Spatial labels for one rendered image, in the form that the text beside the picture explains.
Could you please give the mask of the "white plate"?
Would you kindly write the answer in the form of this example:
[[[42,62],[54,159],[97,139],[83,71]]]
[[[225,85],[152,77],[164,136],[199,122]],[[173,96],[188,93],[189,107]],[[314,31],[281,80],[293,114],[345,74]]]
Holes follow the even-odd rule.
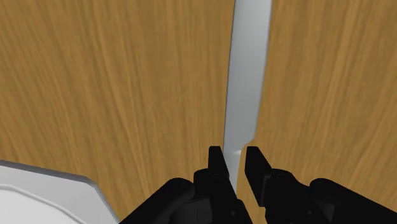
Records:
[[[120,222],[98,185],[86,176],[0,160],[0,189],[49,206],[76,224]]]

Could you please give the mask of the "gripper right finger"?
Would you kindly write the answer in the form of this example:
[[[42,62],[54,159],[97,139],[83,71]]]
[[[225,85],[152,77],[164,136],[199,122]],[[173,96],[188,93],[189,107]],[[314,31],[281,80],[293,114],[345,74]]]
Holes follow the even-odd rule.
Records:
[[[248,146],[245,175],[268,224],[397,224],[394,212],[330,179],[304,185]]]

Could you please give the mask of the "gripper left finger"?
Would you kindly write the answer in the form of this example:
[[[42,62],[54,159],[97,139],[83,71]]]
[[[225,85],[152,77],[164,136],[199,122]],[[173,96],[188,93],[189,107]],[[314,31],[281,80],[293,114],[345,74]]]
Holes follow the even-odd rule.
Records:
[[[221,148],[209,148],[208,167],[193,181],[172,178],[119,224],[252,224],[237,198]]]

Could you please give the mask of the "silver table knife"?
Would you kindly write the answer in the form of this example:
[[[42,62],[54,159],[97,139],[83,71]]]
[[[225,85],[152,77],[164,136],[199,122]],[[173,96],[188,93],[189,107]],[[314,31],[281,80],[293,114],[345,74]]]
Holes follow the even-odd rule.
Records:
[[[234,190],[240,155],[256,134],[272,0],[235,0],[228,61],[223,156]]]

